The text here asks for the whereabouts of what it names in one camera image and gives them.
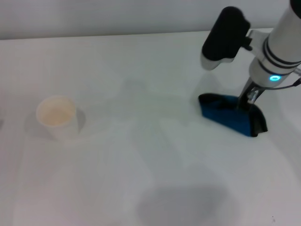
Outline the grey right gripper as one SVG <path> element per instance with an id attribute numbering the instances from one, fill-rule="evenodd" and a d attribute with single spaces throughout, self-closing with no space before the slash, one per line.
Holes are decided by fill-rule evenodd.
<path id="1" fill-rule="evenodd" d="M 263 89 L 252 81 L 248 79 L 242 94 L 238 97 L 237 109 L 243 111 L 249 111 L 257 98 L 263 93 Z"/>

